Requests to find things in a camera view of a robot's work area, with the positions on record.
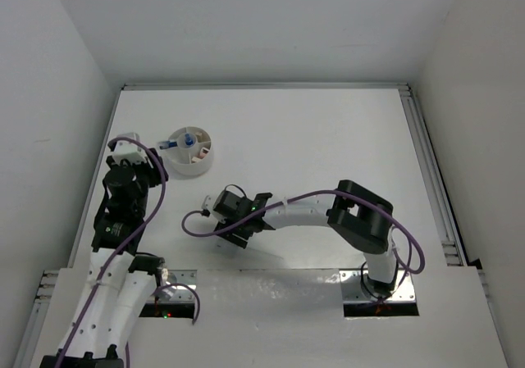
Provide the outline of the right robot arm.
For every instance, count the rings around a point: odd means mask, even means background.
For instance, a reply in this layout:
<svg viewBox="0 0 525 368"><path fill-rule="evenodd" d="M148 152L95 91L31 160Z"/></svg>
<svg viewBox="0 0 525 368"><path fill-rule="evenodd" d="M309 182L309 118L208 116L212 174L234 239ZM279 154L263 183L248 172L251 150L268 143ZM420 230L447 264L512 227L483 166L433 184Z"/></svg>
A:
<svg viewBox="0 0 525 368"><path fill-rule="evenodd" d="M223 189L218 196L205 198L203 209L217 219L219 236L241 248L264 230L329 227L364 255L372 293L385 298L395 288L399 265L390 234L393 206L353 181L341 180L334 192L284 202L271 193L250 199Z"/></svg>

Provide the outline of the small blue-capped glue bottle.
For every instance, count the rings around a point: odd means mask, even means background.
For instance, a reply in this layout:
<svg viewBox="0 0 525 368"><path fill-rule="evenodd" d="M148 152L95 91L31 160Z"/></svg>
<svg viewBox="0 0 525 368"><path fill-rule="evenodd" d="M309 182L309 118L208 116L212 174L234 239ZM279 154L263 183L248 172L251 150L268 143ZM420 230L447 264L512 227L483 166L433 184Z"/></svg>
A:
<svg viewBox="0 0 525 368"><path fill-rule="evenodd" d="M178 138L178 142L179 142L178 145L180 148L188 149L188 148L193 147L196 144L197 139L193 134L185 133L185 134L182 134Z"/></svg>

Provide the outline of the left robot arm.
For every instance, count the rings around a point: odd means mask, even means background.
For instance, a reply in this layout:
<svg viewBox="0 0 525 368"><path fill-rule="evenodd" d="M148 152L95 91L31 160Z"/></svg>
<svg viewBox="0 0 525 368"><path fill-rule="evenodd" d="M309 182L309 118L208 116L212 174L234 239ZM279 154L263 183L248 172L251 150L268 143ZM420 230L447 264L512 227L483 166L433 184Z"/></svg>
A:
<svg viewBox="0 0 525 368"><path fill-rule="evenodd" d="M148 191L167 191L155 149L119 137L108 144L104 196L94 218L89 267L75 314L57 352L42 367L128 367L128 338L160 284L161 257L140 255L139 242L160 209L147 212Z"/></svg>

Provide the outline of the clear plastic ruler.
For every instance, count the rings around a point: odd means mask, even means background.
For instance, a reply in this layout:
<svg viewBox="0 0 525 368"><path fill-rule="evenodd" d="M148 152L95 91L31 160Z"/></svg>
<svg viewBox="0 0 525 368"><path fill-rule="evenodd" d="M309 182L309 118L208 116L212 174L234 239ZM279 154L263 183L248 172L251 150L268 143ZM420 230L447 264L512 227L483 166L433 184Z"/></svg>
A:
<svg viewBox="0 0 525 368"><path fill-rule="evenodd" d="M256 248L241 248L227 241L216 242L214 251L230 259L241 261L282 262L284 258Z"/></svg>

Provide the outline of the clear blue pen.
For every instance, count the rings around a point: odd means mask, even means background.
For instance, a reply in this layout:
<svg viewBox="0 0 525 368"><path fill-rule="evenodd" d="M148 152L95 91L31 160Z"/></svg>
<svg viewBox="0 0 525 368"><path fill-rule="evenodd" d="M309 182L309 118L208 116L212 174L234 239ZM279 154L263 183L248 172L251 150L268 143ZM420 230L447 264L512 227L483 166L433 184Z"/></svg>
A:
<svg viewBox="0 0 525 368"><path fill-rule="evenodd" d="M158 147L162 150L169 149L169 148L175 148L178 146L177 142L175 140L165 140L157 143Z"/></svg>

